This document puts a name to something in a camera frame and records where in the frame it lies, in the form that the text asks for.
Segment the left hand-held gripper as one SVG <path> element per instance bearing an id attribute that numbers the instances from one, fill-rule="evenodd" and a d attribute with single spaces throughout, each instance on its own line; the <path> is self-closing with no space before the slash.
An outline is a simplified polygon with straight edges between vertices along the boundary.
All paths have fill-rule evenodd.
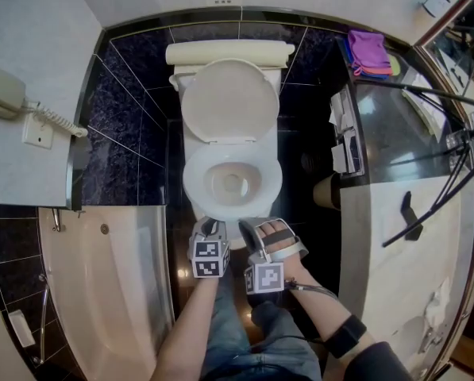
<path id="1" fill-rule="evenodd" d="M 229 266 L 226 223 L 216 221 L 215 227 L 216 240 L 205 240 L 210 235 L 209 217 L 198 220 L 193 227 L 188 258 L 197 279 L 221 278 Z"/>

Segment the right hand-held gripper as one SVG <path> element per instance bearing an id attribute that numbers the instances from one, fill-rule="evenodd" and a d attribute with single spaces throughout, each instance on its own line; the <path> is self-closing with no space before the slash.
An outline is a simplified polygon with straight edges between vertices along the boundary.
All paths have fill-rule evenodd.
<path id="1" fill-rule="evenodd" d="M 249 266 L 244 270 L 246 294 L 263 294 L 284 290 L 284 259 L 279 256 L 282 252 L 268 253 L 268 235 L 272 233 L 271 226 L 258 226 L 258 217 L 242 218 L 238 228 L 249 251 Z M 285 250 L 285 256 L 297 252 L 304 257 L 308 251 L 300 239 Z"/>

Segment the person's right hand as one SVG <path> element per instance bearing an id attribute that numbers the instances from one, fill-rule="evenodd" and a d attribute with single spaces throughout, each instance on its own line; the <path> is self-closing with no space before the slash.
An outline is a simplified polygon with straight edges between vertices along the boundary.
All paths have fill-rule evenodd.
<path id="1" fill-rule="evenodd" d="M 286 262 L 298 263 L 300 261 L 299 254 L 297 252 L 293 252 L 289 256 L 285 256 L 285 250 L 297 242 L 296 235 L 294 235 L 285 222 L 281 220 L 267 221 L 261 223 L 256 228 L 256 231 L 264 244 L 265 251 L 268 254 L 282 252 L 282 254 L 279 254 L 279 256 Z"/>

